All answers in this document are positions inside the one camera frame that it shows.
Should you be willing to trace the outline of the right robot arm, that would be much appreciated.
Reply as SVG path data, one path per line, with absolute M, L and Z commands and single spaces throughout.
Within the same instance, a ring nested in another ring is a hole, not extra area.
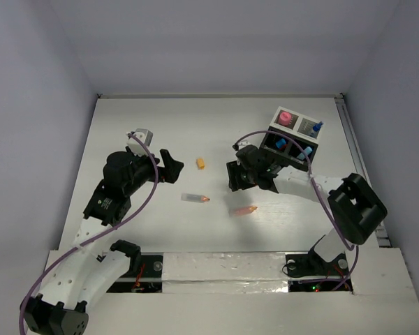
M 290 276 L 322 276 L 347 246 L 363 245 L 388 215 L 388 210 L 366 179 L 351 173 L 344 178 L 315 177 L 310 172 L 282 167 L 262 149 L 246 144 L 226 164 L 231 191 L 258 187 L 281 195 L 295 195 L 319 203 L 332 229 L 301 260 L 287 262 Z

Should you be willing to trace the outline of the clear blue cap bottle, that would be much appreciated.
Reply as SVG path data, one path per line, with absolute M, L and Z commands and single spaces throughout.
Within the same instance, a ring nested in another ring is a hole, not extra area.
M 322 127 L 323 127 L 322 121 L 318 122 L 317 124 L 314 124 L 309 135 L 313 138 L 317 138 Z

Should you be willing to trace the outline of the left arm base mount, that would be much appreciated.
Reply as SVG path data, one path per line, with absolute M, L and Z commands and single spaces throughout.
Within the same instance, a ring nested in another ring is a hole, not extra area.
M 118 278 L 107 293 L 161 293 L 163 287 L 163 254 L 143 253 L 137 271 Z

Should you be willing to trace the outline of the pink cap marker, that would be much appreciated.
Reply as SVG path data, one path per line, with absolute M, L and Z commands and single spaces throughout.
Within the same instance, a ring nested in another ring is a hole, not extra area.
M 281 111 L 277 119 L 277 123 L 281 126 L 289 126 L 292 122 L 293 115 L 287 111 Z

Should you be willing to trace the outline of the light blue marker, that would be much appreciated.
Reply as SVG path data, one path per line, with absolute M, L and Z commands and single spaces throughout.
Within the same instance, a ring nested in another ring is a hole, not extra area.
M 313 149 L 311 147 L 306 147 L 298 156 L 297 159 L 303 161 L 306 157 L 310 157 Z

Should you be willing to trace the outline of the orange tip clear marker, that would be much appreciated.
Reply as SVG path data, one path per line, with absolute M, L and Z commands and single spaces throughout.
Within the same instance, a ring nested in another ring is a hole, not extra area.
M 181 200 L 186 202 L 206 203 L 210 201 L 210 198 L 204 195 L 183 193 L 181 195 Z

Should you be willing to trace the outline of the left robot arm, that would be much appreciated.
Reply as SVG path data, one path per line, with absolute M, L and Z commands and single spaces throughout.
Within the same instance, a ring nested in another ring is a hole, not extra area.
M 36 334 L 83 334 L 89 312 L 122 275 L 140 269 L 140 247 L 113 239 L 132 218 L 131 196 L 146 182 L 175 183 L 184 168 L 169 151 L 160 158 L 132 149 L 107 157 L 103 178 L 94 190 L 72 248 L 36 280 L 20 305 L 19 331 Z

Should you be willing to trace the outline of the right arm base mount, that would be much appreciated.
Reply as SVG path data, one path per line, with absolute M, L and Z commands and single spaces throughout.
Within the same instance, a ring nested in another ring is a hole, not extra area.
M 288 278 L 289 292 L 353 291 L 350 279 L 336 288 L 349 272 L 345 253 L 339 254 L 330 262 L 311 251 L 286 254 L 281 271 Z

